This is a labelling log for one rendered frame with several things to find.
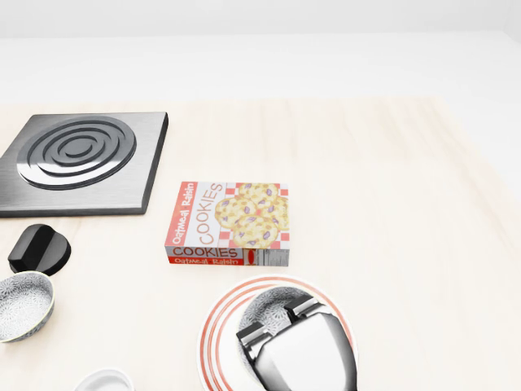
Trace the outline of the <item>flat dark stove plate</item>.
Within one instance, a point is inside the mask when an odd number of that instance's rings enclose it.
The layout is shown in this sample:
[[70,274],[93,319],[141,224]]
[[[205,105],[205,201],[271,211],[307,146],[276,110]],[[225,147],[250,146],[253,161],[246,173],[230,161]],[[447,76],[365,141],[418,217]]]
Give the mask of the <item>flat dark stove plate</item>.
[[167,112],[33,115],[0,156],[0,217],[144,214]]

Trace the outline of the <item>oatmeal raisin cookies box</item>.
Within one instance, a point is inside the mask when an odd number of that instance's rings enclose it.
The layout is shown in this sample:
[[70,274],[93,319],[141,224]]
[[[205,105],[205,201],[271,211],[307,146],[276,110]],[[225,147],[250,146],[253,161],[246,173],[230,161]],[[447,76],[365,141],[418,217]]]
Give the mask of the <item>oatmeal raisin cookies box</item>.
[[289,186],[183,182],[165,240],[170,263],[288,266]]

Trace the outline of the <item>small white ramekin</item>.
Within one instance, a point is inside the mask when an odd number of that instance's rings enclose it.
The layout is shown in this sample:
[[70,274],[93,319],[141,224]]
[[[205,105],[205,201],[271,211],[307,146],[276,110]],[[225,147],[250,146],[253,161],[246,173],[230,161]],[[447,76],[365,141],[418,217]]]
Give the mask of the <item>small white ramekin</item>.
[[123,371],[104,368],[87,375],[74,391],[135,391],[135,388]]

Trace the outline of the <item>white plate with red rings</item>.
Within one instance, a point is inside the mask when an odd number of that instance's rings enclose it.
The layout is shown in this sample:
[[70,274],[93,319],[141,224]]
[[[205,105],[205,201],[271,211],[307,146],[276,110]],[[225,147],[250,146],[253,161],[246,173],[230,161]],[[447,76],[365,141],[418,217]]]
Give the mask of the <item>white plate with red rings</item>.
[[249,302],[280,286],[298,288],[315,297],[342,323],[358,364],[352,328],[336,303],[320,288],[288,275],[261,275],[238,283],[210,309],[199,333],[197,365],[205,391],[267,391],[247,360],[237,338],[239,322]]

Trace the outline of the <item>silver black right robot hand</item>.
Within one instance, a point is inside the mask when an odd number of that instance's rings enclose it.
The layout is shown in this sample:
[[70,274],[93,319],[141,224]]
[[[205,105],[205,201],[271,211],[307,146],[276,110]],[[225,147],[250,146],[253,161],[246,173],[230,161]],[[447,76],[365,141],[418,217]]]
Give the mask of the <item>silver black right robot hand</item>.
[[291,321],[273,335],[260,322],[237,333],[267,391],[357,391],[357,365],[342,323],[315,297],[284,306]]

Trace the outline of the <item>round black stove knob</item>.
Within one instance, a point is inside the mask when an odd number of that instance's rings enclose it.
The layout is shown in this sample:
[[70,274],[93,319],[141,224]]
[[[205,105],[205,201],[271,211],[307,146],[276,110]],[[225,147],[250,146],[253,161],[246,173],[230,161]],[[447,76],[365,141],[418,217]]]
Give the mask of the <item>round black stove knob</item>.
[[71,255],[68,240],[45,224],[28,226],[8,257],[14,273],[38,271],[52,276],[60,271]]

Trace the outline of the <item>patterned black white bowl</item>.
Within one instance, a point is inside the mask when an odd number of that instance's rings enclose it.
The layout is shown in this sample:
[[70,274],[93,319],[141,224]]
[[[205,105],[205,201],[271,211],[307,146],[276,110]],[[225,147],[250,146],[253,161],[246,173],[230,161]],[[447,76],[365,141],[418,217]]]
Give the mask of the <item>patterned black white bowl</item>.
[[24,340],[42,329],[55,307],[50,278],[37,271],[0,281],[0,343]]
[[241,332],[244,328],[259,322],[266,327],[269,334],[276,336],[291,325],[284,306],[304,294],[305,291],[288,286],[271,288],[260,293],[244,310],[238,331]]

